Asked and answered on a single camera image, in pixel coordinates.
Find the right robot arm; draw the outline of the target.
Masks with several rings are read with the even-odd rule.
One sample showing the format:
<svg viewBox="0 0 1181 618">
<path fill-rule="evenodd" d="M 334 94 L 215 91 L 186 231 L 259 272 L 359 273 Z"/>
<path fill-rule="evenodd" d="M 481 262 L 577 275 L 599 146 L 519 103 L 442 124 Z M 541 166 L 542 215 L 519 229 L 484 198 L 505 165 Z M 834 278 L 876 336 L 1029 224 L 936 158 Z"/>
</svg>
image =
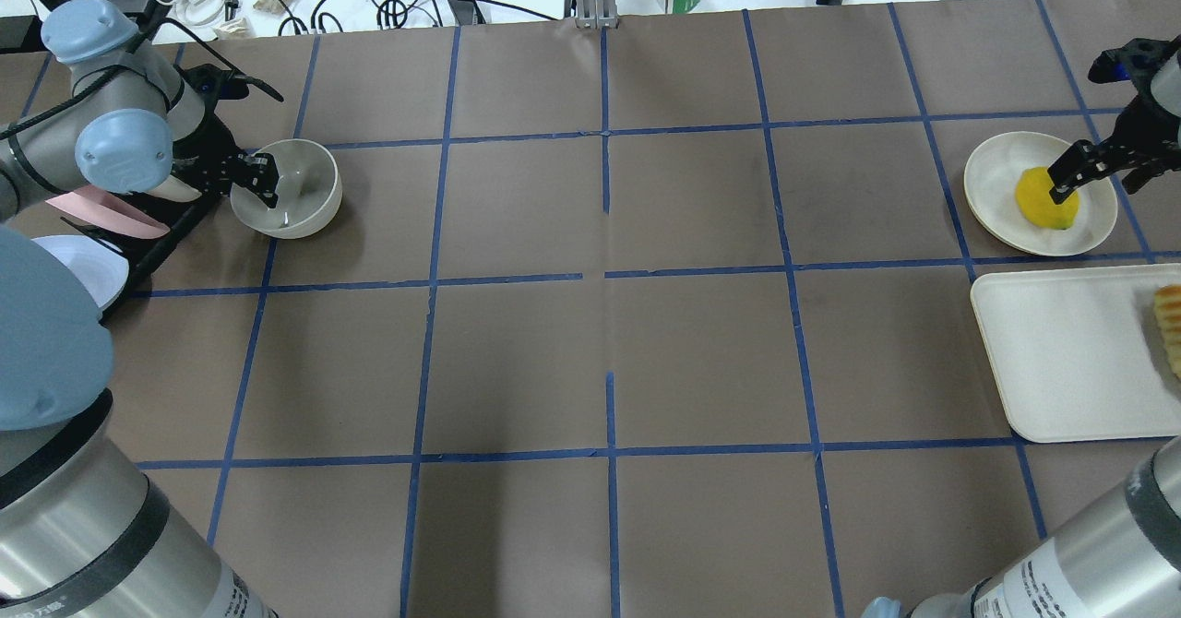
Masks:
<svg viewBox="0 0 1181 618">
<path fill-rule="evenodd" d="M 1164 445 L 996 575 L 864 614 L 1176 617 L 1177 265 L 996 273 L 970 298 L 1022 437 Z"/>
</svg>

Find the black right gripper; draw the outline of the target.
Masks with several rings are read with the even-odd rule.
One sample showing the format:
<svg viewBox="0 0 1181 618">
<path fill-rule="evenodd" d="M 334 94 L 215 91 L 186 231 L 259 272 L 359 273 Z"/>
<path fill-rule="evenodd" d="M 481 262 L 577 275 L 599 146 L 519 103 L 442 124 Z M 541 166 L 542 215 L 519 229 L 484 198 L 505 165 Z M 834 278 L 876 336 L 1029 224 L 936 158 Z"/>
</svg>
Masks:
<svg viewBox="0 0 1181 618">
<path fill-rule="evenodd" d="M 1140 190 L 1151 178 L 1177 173 L 1177 119 L 1180 119 L 1180 41 L 1133 39 L 1120 48 L 1096 56 L 1089 82 L 1130 82 L 1133 100 L 1116 118 L 1113 134 L 1100 143 L 1076 139 L 1048 168 L 1055 204 L 1082 186 L 1122 173 L 1127 190 Z"/>
</svg>

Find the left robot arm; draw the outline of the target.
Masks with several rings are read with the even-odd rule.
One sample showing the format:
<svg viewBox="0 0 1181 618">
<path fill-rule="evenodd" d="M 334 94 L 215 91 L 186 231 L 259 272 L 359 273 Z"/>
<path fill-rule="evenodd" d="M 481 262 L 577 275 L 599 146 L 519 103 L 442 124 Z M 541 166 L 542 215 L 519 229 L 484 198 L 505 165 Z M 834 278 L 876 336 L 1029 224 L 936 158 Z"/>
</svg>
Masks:
<svg viewBox="0 0 1181 618">
<path fill-rule="evenodd" d="M 72 95 L 4 129 L 4 220 L 172 176 L 218 118 L 132 18 L 68 0 L 43 45 Z M 4 228 L 4 616 L 273 617 L 106 432 L 113 340 L 56 256 Z"/>
</svg>

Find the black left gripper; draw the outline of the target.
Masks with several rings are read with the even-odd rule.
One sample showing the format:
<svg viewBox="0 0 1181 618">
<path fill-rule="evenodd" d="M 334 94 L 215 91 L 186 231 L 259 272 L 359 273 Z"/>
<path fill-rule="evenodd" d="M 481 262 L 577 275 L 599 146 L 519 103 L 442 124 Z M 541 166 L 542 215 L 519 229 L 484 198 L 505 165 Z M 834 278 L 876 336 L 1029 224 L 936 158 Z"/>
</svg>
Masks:
<svg viewBox="0 0 1181 618">
<path fill-rule="evenodd" d="M 278 160 L 266 152 L 244 154 L 220 119 L 220 100 L 244 100 L 244 76 L 215 65 L 177 69 L 182 86 L 172 100 L 172 175 L 198 191 L 248 190 L 263 206 L 279 202 Z"/>
</svg>

